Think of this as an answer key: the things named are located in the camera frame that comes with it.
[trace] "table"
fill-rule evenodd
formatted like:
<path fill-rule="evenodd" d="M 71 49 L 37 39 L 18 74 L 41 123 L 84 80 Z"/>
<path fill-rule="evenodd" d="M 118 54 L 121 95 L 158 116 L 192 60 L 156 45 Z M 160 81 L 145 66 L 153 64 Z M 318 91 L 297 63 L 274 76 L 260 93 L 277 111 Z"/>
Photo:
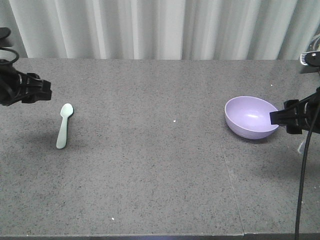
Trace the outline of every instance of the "table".
<path fill-rule="evenodd" d="M 52 100 L 0 107 L 0 239 L 292 238 L 307 133 L 244 139 L 224 106 L 254 96 L 280 110 L 313 94 L 320 78 L 298 64 L 20 59 Z M 74 114 L 56 149 L 65 103 Z M 304 239 L 320 237 L 319 144 L 313 134 Z"/>

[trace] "purple bowl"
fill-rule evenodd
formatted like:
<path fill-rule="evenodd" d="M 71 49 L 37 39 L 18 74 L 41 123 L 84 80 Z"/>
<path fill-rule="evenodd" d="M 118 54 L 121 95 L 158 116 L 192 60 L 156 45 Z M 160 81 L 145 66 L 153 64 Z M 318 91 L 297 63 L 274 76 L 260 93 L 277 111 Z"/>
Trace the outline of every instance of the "purple bowl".
<path fill-rule="evenodd" d="M 237 135 L 246 139 L 263 139 L 279 126 L 271 125 L 270 112 L 278 111 L 271 103 L 253 96 L 230 99 L 224 107 L 225 121 Z"/>

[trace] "curtain fold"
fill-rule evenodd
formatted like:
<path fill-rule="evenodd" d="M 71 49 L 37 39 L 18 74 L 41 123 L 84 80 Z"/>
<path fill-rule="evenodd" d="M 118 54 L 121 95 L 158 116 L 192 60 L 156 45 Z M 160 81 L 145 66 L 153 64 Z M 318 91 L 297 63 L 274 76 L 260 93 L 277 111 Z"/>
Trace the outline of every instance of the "curtain fold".
<path fill-rule="evenodd" d="M 296 60 L 315 40 L 319 9 L 319 0 L 1 0 L 0 27 L 29 58 Z"/>

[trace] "white speck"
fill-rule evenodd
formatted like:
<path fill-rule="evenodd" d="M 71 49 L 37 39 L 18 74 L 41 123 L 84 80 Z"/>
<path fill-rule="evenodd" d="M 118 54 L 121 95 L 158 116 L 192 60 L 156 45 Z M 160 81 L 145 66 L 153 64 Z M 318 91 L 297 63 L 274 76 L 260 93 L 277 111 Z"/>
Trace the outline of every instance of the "white speck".
<path fill-rule="evenodd" d="M 302 141 L 297 149 L 298 153 L 303 154 L 305 149 L 306 141 Z"/>

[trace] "spoon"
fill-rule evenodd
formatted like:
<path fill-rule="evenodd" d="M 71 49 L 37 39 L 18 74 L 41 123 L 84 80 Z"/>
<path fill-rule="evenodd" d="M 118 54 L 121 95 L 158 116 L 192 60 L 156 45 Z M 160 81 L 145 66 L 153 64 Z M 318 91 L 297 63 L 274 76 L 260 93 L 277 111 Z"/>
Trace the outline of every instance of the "spoon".
<path fill-rule="evenodd" d="M 63 149 L 67 144 L 67 125 L 68 118 L 74 113 L 74 108 L 70 103 L 66 103 L 61 108 L 60 115 L 62 117 L 62 123 L 60 127 L 60 131 L 58 134 L 58 138 L 56 140 L 56 148 Z"/>

